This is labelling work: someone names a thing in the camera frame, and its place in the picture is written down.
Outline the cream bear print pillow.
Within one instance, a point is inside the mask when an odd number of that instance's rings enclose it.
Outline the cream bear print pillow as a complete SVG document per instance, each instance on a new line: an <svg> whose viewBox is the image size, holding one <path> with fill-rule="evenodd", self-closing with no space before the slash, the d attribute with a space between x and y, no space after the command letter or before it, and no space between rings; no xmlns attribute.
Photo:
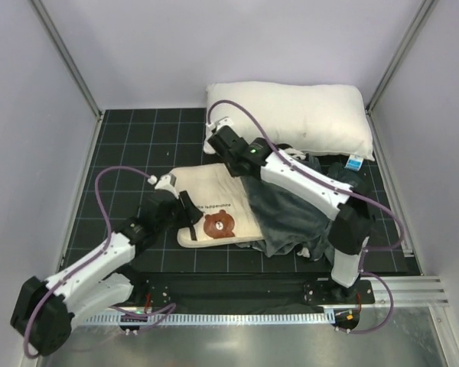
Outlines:
<svg viewBox="0 0 459 367"><path fill-rule="evenodd" d="M207 248L263 239L241 179L231 177L224 164L176 167L170 173L177 191L186 190L203 213L192 229L177 231L180 246Z"/></svg>

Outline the zebra and grey pillowcase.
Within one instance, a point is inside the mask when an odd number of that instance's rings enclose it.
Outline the zebra and grey pillowcase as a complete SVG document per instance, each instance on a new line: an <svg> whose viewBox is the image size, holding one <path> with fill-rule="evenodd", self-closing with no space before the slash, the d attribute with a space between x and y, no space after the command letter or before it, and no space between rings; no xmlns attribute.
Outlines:
<svg viewBox="0 0 459 367"><path fill-rule="evenodd" d="M268 258L296 251L311 261L326 258L334 262L334 249L327 238L331 221L324 213L274 184L249 176L241 181L262 239L239 243L239 247L252 248Z"/></svg>

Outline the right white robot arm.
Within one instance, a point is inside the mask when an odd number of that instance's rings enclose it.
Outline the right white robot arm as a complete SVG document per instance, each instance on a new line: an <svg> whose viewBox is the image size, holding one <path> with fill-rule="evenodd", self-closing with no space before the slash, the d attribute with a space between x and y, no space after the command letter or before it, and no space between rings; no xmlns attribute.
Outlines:
<svg viewBox="0 0 459 367"><path fill-rule="evenodd" d="M254 177L280 187L319 209L331 221L327 239L334 249L334 264L325 290L338 303L356 300L360 260L373 218L367 203L354 195L367 192L319 174L264 138L249 143L228 125L214 131L207 143L232 176Z"/></svg>

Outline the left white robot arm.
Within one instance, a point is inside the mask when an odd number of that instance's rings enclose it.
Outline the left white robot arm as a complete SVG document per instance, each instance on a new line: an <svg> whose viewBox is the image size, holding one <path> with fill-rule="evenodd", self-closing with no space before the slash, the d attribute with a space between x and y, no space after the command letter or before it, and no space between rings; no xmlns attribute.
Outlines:
<svg viewBox="0 0 459 367"><path fill-rule="evenodd" d="M142 304L149 286L132 261L166 229L191 229L202 217L188 192L157 190L81 259L44 280L29 278L10 321L24 338L25 355L51 355L80 322L107 307Z"/></svg>

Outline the large white pillow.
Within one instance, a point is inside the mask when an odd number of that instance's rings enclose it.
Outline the large white pillow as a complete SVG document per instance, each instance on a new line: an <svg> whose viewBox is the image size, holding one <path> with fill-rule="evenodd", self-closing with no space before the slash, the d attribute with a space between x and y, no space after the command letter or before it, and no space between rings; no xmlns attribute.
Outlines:
<svg viewBox="0 0 459 367"><path fill-rule="evenodd" d="M276 144L319 155L373 160L373 136L355 86L214 83L207 86L207 122L229 116L247 142L268 135Z"/></svg>

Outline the blue white pillow tag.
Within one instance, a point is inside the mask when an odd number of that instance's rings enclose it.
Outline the blue white pillow tag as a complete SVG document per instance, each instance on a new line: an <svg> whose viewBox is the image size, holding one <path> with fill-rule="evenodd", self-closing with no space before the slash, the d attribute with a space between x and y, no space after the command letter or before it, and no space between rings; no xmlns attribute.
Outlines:
<svg viewBox="0 0 459 367"><path fill-rule="evenodd" d="M358 172L360 171L361 167L363 166L364 159L358 155L351 154L347 162L345 163L345 168L350 171Z"/></svg>

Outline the black grid mat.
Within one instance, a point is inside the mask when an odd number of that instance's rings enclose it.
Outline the black grid mat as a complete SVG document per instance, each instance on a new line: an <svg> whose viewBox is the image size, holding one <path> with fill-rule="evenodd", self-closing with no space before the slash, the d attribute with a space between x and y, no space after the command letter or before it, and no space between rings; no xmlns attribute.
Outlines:
<svg viewBox="0 0 459 367"><path fill-rule="evenodd" d="M203 153L205 109L134 109L106 111L91 158L70 241L62 255L65 268L95 248L106 237L106 225L94 193L97 174L106 167L125 165L161 176L173 167L218 162ZM389 193L376 162L364 161L358 175L372 188L372 198L389 207ZM100 195L112 226L135 214L152 191L144 178L129 171L110 172L100 181ZM371 208L376 224L371 245L387 246L397 241L395 223ZM222 245L186 249L178 245L172 229L159 235L142 256L133 262L148 273L318 273L328 272L325 259L309 261L295 253L267 258L251 248ZM366 271L379 275L420 275L412 253L403 250L366 255Z"/></svg>

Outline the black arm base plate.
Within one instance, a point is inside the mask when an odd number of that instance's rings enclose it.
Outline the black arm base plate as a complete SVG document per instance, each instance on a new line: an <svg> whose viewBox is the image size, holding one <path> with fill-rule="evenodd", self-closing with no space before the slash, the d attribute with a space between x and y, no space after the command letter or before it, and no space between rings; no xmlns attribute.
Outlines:
<svg viewBox="0 0 459 367"><path fill-rule="evenodd" d="M346 290L321 273L143 273L129 304L175 303L177 313L251 315L357 310L375 301L369 281Z"/></svg>

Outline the aluminium front rail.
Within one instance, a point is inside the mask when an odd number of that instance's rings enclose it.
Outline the aluminium front rail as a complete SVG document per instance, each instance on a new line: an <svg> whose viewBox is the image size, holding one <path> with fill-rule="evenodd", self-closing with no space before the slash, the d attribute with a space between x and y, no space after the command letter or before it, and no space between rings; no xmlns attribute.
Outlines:
<svg viewBox="0 0 459 367"><path fill-rule="evenodd" d="M395 304L398 307L410 307L424 304L444 304L447 301L441 281L436 277L407 276L384 277L375 279L364 276L369 281L375 296L375 303L367 307L385 307ZM128 301L117 304L118 307L137 307Z"/></svg>

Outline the left aluminium frame post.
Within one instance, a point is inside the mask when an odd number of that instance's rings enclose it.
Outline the left aluminium frame post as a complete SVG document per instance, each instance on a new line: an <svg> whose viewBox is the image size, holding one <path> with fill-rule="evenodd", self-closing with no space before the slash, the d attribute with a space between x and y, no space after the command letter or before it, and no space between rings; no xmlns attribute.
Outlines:
<svg viewBox="0 0 459 367"><path fill-rule="evenodd" d="M60 32L58 31L54 20L50 16L44 2L41 0L28 0L28 4L36 14L39 22L41 23L41 26L45 30L51 43L58 52L60 59L62 60L64 66L67 68L69 74L72 76L77 89L80 91L82 97L84 98L86 104L89 106L96 120L101 120L103 111L94 99L90 88L87 86L85 79L83 78L77 64L75 63L66 43L60 35Z"/></svg>

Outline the aluminium frame post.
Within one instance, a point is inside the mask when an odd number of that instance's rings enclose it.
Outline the aluminium frame post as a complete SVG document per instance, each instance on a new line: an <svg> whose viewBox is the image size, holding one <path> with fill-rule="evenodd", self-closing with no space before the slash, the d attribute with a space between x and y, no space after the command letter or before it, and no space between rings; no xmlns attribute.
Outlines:
<svg viewBox="0 0 459 367"><path fill-rule="evenodd" d="M58 31L54 20L50 16L44 2L41 0L28 0L28 4L36 14L39 22L41 23L41 26L45 30L51 43L58 52L60 59L62 60L64 66L67 68L69 74L72 76L77 89L80 91L82 97L84 98L86 104L89 106L96 120L101 120L103 111L94 99L90 88L87 86L85 79L83 78L77 64L75 63L66 43L60 35L60 32Z"/></svg>
<svg viewBox="0 0 459 367"><path fill-rule="evenodd" d="M389 84L392 82L393 77L399 71L404 59L408 56L409 51L415 44L416 39L420 35L422 28L434 11L438 0L423 0L415 13L413 19L410 21L409 26L406 28L402 39L399 42L394 54L392 55L389 64L383 73L378 86L376 87L370 101L366 106L366 114L371 115L372 111L382 98Z"/></svg>

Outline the right aluminium frame post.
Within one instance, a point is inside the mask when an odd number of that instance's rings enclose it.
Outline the right aluminium frame post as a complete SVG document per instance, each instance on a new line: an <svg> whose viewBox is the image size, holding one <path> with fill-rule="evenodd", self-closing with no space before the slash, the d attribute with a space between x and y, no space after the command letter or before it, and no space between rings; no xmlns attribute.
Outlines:
<svg viewBox="0 0 459 367"><path fill-rule="evenodd" d="M392 82L393 77L399 71L404 59L408 56L409 51L415 44L416 39L420 35L422 28L434 11L438 0L423 0L415 13L413 19L410 21L409 26L406 28L402 39L399 42L394 54L392 55L389 64L383 73L378 86L376 87L370 101L366 106L366 114L371 115L372 111L382 98L389 84Z"/></svg>

